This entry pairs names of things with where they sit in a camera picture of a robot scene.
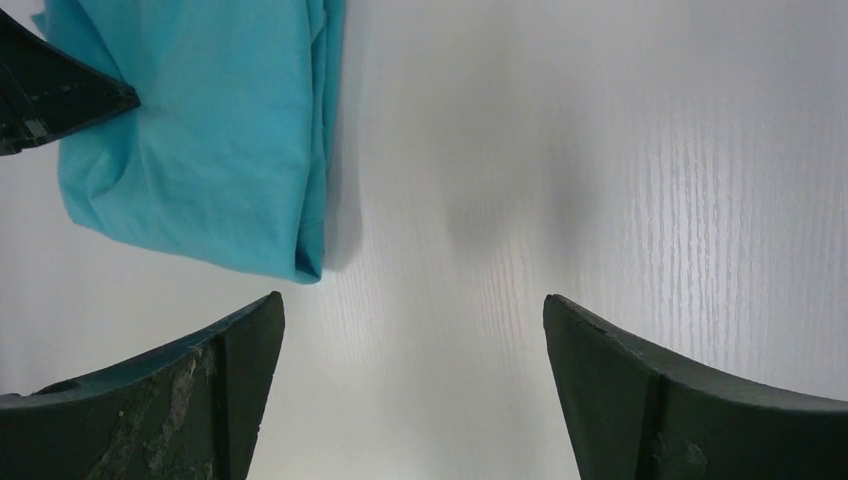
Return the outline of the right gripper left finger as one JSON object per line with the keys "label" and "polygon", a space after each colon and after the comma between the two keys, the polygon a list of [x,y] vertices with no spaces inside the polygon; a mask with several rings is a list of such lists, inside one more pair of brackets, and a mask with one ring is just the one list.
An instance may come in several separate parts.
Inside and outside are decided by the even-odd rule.
{"label": "right gripper left finger", "polygon": [[112,366],[1,398],[5,479],[244,479],[285,329],[273,292]]}

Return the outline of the teal t shirt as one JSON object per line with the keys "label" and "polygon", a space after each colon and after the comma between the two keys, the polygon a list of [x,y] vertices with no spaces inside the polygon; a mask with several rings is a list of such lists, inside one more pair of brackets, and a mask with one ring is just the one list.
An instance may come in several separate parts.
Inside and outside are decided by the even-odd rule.
{"label": "teal t shirt", "polygon": [[60,142],[69,218],[129,245],[317,282],[345,8],[46,2],[34,23],[47,41],[140,99]]}

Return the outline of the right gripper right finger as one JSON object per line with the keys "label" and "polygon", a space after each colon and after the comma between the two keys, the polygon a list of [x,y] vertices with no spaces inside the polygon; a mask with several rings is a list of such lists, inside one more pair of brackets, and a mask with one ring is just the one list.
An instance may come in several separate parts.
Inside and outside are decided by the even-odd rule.
{"label": "right gripper right finger", "polygon": [[584,479],[843,479],[847,405],[709,367],[561,295],[548,357]]}

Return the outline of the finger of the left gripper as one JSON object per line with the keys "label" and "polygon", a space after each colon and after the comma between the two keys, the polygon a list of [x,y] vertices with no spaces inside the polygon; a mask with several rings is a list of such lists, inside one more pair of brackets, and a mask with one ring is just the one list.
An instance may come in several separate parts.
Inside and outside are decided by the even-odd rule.
{"label": "finger of the left gripper", "polygon": [[16,155],[140,106],[133,87],[1,13],[1,154]]}

